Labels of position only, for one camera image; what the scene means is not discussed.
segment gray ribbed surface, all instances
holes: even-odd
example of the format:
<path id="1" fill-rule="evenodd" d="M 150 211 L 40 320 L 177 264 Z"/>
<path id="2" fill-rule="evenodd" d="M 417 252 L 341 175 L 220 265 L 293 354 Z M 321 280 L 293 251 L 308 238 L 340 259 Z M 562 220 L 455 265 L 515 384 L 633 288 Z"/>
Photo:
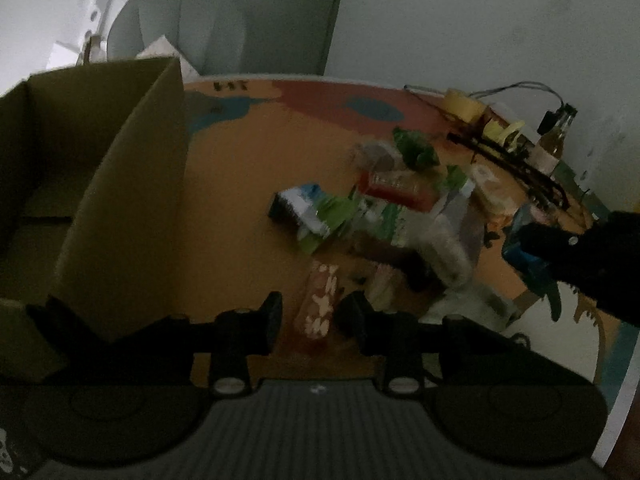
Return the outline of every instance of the gray ribbed surface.
<path id="1" fill-rule="evenodd" d="M 545 470 L 493 465 L 446 440 L 419 404 L 388 399 L 370 381 L 265 381 L 251 397 L 215 404 L 194 435 L 154 460 L 111 470 L 52 461 L 33 478 L 591 480 L 606 476 L 587 459 Z"/>

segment red snack package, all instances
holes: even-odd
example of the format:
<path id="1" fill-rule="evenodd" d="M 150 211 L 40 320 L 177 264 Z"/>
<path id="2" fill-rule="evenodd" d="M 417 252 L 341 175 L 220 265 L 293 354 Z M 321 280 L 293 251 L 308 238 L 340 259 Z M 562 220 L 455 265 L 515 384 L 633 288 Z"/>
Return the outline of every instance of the red snack package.
<path id="1" fill-rule="evenodd" d="M 337 270 L 338 266 L 313 262 L 305 299 L 293 322 L 297 351 L 319 353 L 326 346 L 338 295 Z"/>
<path id="2" fill-rule="evenodd" d="M 438 200 L 437 193 L 409 171 L 364 171 L 360 174 L 358 191 L 422 212 L 429 212 Z"/>

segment chair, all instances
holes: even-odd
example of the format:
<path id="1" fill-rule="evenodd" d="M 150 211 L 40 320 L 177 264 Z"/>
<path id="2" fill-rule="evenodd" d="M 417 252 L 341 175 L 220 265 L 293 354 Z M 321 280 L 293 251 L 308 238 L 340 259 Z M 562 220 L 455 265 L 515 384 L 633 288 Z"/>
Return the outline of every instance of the chair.
<path id="1" fill-rule="evenodd" d="M 246 19 L 238 0 L 129 0 L 107 39 L 107 58 L 135 57 L 165 35 L 200 75 L 239 73 Z"/>

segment bottle label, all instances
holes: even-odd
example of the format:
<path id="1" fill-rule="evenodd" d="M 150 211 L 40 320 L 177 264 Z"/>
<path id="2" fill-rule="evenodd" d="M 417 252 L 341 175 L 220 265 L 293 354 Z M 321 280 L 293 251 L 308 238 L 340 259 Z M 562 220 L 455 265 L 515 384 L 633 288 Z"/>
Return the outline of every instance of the bottle label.
<path id="1" fill-rule="evenodd" d="M 529 160 L 527 162 L 540 173 L 550 175 L 554 172 L 554 169 L 560 161 L 537 144 L 534 146 L 533 150 L 531 150 L 531 154 L 529 155 Z"/>

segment round table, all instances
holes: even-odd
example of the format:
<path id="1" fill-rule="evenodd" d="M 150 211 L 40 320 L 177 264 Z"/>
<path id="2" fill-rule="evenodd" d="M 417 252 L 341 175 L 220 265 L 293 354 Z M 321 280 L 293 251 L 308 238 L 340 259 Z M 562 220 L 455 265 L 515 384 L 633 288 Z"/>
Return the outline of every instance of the round table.
<path id="1" fill-rule="evenodd" d="M 443 166 L 464 166 L 471 159 L 468 149 L 446 140 L 452 126 L 436 109 L 400 89 L 322 78 L 247 76 L 204 80 L 187 85 L 186 91 L 195 99 L 188 106 L 191 140 L 178 222 L 176 301 L 194 321 L 212 320 L 225 310 L 257 308 L 270 291 L 279 290 L 286 329 L 302 302 L 311 257 L 297 248 L 290 232 L 267 217 L 271 200 L 277 191 L 308 182 L 346 196 L 357 178 L 350 150 L 363 136 L 391 139 L 395 126 L 417 129 L 433 136 Z M 440 99 L 422 98 L 434 104 Z M 526 200 L 508 173 L 481 162 L 517 203 Z M 583 218 L 582 210 L 574 203 L 571 211 L 572 215 L 562 215 L 561 224 L 579 231 L 576 219 Z M 561 290 L 561 320 L 552 326 L 542 300 L 527 291 L 502 259 L 503 240 L 504 235 L 482 249 L 475 279 L 514 300 L 523 311 L 530 308 L 523 319 L 548 337 L 550 356 L 578 367 L 576 371 L 586 367 L 583 375 L 593 374 L 588 378 L 601 383 L 611 420 L 594 457 L 604 464 L 638 384 L 634 372 L 640 368 L 640 352 L 634 352 L 638 331 L 597 310 L 593 301 L 574 295 L 568 287 Z M 352 256 L 331 248 L 321 248 L 314 257 L 346 270 L 355 264 Z M 433 299 L 425 294 L 399 291 L 398 308 L 423 314 Z M 551 349 L 552 345 L 560 347 Z M 586 364 L 580 363 L 585 345 L 593 353 Z M 276 348 L 270 357 L 249 361 L 254 380 L 366 377 L 373 375 L 375 366 L 374 359 L 359 354 L 353 341 L 340 338 L 313 359 L 284 356 Z M 206 369 L 206 358 L 197 358 L 196 383 L 206 381 Z"/>

